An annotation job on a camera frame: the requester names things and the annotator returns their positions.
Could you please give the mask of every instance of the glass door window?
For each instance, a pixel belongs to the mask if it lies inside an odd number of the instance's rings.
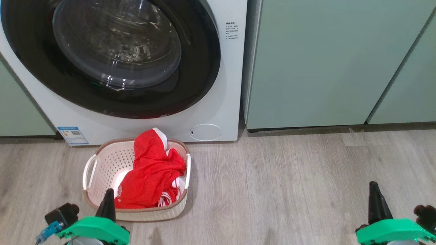
[[[115,90],[160,84],[181,60],[174,26],[146,0],[63,0],[53,31],[74,65]]]

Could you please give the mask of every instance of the plastic laundry basket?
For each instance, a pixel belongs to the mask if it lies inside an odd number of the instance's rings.
[[[86,201],[97,209],[106,190],[113,188],[115,193],[124,176],[133,169],[135,159],[133,142],[135,138],[112,140],[103,144],[88,160],[83,171],[83,194]],[[116,209],[116,219],[122,221],[159,221],[177,217],[185,208],[189,179],[191,175],[191,155],[185,144],[178,140],[168,140],[168,148],[174,148],[186,165],[186,186],[180,198],[171,205],[158,208]]]

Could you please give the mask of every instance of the washing machine drum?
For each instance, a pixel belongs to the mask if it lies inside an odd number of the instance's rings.
[[[1,0],[23,65],[74,104],[125,118],[198,102],[220,65],[218,33],[198,0]]]

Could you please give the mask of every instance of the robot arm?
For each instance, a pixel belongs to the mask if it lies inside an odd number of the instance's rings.
[[[128,245],[130,233],[125,227],[115,223],[113,200],[114,191],[108,189],[95,217],[88,216],[79,220],[77,205],[66,203],[46,214],[45,220],[49,224],[48,228],[55,231],[53,233],[59,238],[71,239],[67,242],[69,245]],[[46,236],[39,235],[37,244],[46,239]]]
[[[368,225],[356,229],[361,245],[410,244],[418,240],[436,242],[436,209],[419,205],[414,213],[416,222],[410,219],[394,219],[375,181],[369,183]]]

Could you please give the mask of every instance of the blue connector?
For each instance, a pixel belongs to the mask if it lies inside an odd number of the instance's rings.
[[[62,230],[62,223],[55,221],[51,223],[47,228],[45,228],[41,233],[36,237],[36,244],[42,244],[45,242],[51,235],[56,234]]]

